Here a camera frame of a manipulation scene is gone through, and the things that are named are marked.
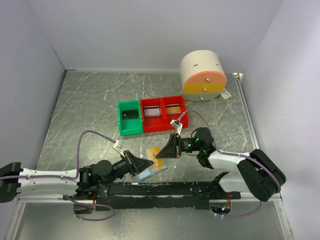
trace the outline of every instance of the white cylinder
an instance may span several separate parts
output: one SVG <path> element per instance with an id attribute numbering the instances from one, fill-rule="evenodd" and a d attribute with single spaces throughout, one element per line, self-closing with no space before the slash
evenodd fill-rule
<path id="1" fill-rule="evenodd" d="M 195 102 L 217 97 L 227 83 L 217 54 L 209 50 L 187 54 L 180 63 L 180 77 L 184 96 Z"/>

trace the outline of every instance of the box compartment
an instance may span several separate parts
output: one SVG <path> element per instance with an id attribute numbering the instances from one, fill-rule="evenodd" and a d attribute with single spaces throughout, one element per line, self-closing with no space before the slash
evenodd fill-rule
<path id="1" fill-rule="evenodd" d="M 146 116 L 145 107 L 157 106 L 160 110 L 159 116 Z M 149 98 L 140 100 L 142 125 L 144 133 L 152 133 L 166 130 L 167 119 L 165 105 L 162 98 Z"/>
<path id="2" fill-rule="evenodd" d="M 165 111 L 166 115 L 166 129 L 167 130 L 172 130 L 175 129 L 170 122 L 172 120 L 177 120 L 180 115 L 187 110 L 186 105 L 185 105 L 185 100 L 183 96 L 164 96 L 163 98 L 163 103 L 164 103 L 164 109 L 166 110 L 167 105 L 179 105 L 181 112 L 180 113 L 171 113 L 167 114 L 167 111 Z M 183 128 L 188 127 L 188 113 L 183 116 L 181 119 L 180 123 L 182 123 Z"/>
<path id="3" fill-rule="evenodd" d="M 140 101 L 119 101 L 118 104 L 118 125 L 121 136 L 127 136 L 132 134 L 142 134 L 143 124 L 141 116 Z M 137 118 L 123 118 L 123 111 L 137 110 Z"/>

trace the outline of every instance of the small card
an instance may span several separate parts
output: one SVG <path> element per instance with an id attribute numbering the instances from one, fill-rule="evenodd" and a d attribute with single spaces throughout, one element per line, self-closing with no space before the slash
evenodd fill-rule
<path id="1" fill-rule="evenodd" d="M 138 118 L 139 118 L 138 109 L 122 111 L 122 119 L 138 119 Z"/>
<path id="2" fill-rule="evenodd" d="M 179 104 L 170 104 L 170 105 L 165 105 L 165 111 L 166 114 L 180 114 L 181 109 Z"/>
<path id="3" fill-rule="evenodd" d="M 160 107 L 159 106 L 145 106 L 143 113 L 146 117 L 159 117 Z"/>
<path id="4" fill-rule="evenodd" d="M 148 159 L 154 161 L 154 164 L 151 166 L 151 172 L 157 172 L 164 167 L 164 161 L 162 158 L 156 158 L 156 155 L 160 152 L 158 146 L 150 147 L 146 150 L 146 155 Z"/>

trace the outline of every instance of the green bin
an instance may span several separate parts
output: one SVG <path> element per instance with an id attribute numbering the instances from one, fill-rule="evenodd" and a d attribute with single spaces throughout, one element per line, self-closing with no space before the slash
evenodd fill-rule
<path id="1" fill-rule="evenodd" d="M 137 118 L 124 119 L 123 111 L 137 110 Z M 118 124 L 121 136 L 142 134 L 144 132 L 141 117 L 140 101 L 119 101 L 118 102 Z"/>

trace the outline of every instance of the white wall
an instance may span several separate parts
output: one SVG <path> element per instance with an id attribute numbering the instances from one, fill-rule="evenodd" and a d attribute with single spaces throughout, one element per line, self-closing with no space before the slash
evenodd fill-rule
<path id="1" fill-rule="evenodd" d="M 243 80 L 260 147 L 287 177 L 296 240 L 320 239 L 319 16 L 319 0 L 285 0 Z"/>
<path id="2" fill-rule="evenodd" d="M 179 71 L 194 50 L 244 72 L 283 0 L 28 0 L 66 69 Z"/>
<path id="3" fill-rule="evenodd" d="M 64 70 L 25 0 L 0 1 L 0 166 L 35 168 Z M 0 204 L 0 239 L 15 202 Z"/>

